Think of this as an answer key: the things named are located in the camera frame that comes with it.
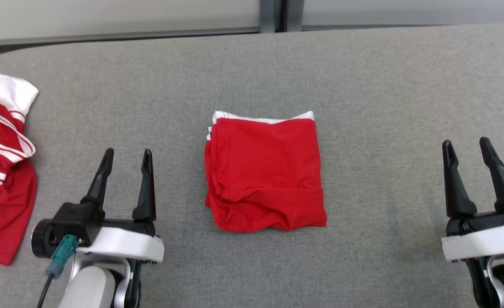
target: folded red shirt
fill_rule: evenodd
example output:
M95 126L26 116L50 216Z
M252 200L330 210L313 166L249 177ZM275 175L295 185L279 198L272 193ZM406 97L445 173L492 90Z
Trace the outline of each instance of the folded red shirt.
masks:
M312 111L289 120L216 111L205 147L216 225L227 231L326 226Z

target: clothing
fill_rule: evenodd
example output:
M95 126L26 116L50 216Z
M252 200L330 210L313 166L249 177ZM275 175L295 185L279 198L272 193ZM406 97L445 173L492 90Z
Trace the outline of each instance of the clothing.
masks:
M314 115L251 119L216 111L205 147L206 206L227 231L326 226Z
M10 265L27 228L36 179L27 161L35 147L24 123L38 90L29 82L0 74L0 264Z

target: black cable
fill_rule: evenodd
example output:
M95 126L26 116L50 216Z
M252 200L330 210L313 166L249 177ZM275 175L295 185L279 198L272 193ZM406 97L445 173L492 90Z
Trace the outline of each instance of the black cable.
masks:
M43 302L45 301L45 296L47 296L48 287L50 287L50 283L54 278L54 274L48 275L47 282L45 282L45 287L43 288L43 292L41 292L41 297L39 298L39 302L37 303L37 308L43 307Z

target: gray fabric surface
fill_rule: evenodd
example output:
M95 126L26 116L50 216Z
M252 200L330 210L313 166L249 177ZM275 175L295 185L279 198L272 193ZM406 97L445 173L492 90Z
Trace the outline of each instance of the gray fabric surface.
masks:
M504 25L54 45L0 55L0 73L40 90L27 119L37 199L0 266L0 308L35 306L48 261L31 254L33 227L86 193L110 146L112 218L131 215L144 148L154 156L166 254L144 268L143 308L475 306L466 266L442 254L441 143L454 142L479 210L492 208L478 139L504 161ZM216 228L203 174L214 110L315 112L326 228Z

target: teal connector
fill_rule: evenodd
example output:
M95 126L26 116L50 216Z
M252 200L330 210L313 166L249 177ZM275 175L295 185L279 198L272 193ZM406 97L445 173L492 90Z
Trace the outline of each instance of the teal connector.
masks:
M53 275L54 278L60 277L64 271L64 265L66 265L66 262L72 255L74 255L78 246L79 242L76 236L71 234L65 235L52 257L50 257L52 262L50 263L47 271L45 271L45 274L47 276Z

